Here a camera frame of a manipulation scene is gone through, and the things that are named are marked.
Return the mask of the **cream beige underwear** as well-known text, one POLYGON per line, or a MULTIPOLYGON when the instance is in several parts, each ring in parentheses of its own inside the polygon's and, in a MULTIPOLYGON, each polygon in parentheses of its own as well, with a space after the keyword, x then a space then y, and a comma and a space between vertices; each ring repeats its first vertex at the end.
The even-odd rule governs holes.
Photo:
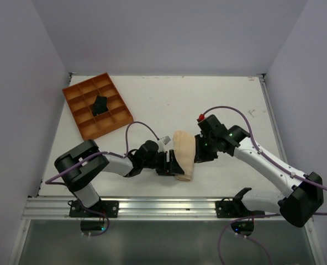
POLYGON ((178 181, 190 182, 193 176, 194 158, 196 155, 196 141, 193 135, 185 131, 175 131, 173 134, 173 150, 183 173, 179 174, 178 181))

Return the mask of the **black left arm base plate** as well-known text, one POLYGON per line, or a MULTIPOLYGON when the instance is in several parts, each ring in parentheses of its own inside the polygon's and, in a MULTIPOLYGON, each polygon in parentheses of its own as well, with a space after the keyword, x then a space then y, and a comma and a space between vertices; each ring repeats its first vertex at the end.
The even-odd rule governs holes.
POLYGON ((100 200, 88 210, 84 210, 79 200, 70 200, 67 202, 70 206, 69 217, 71 218, 99 218, 97 213, 105 214, 108 218, 117 218, 119 211, 119 202, 117 200, 100 200))

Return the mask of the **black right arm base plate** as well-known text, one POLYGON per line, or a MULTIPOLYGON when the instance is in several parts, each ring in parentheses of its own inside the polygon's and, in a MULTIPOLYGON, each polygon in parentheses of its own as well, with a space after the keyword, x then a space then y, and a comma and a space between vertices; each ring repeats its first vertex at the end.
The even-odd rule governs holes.
POLYGON ((264 211, 250 211, 242 202, 220 200, 215 202, 217 218, 241 218, 247 216, 264 215, 264 211))

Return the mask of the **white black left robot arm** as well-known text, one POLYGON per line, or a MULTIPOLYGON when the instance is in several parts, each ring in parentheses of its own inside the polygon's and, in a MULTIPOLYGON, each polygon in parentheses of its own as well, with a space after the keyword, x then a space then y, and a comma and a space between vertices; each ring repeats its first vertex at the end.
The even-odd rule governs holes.
POLYGON ((54 166, 67 189, 77 198, 83 212, 94 217, 105 213, 105 206, 92 185, 100 172, 122 177, 134 177, 143 169, 153 169, 159 176, 184 174, 172 150, 164 151, 158 142, 147 140, 138 149, 123 157, 113 152, 101 152, 93 140, 87 140, 58 157, 54 166))

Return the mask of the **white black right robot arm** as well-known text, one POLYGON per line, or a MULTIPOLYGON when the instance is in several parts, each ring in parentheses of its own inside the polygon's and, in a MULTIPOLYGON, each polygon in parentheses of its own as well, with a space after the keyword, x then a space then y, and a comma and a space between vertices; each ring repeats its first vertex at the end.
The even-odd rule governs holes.
POLYGON ((238 125, 228 129, 215 115, 200 115, 197 122, 201 132, 195 136, 195 163, 210 162, 218 158, 219 152, 227 153, 251 166, 277 188, 274 192, 243 188, 231 200, 215 203, 217 217, 273 213, 280 214, 293 226, 302 227, 321 207, 324 202, 319 188, 321 176, 314 172, 305 174, 284 163, 262 149, 251 133, 238 125))

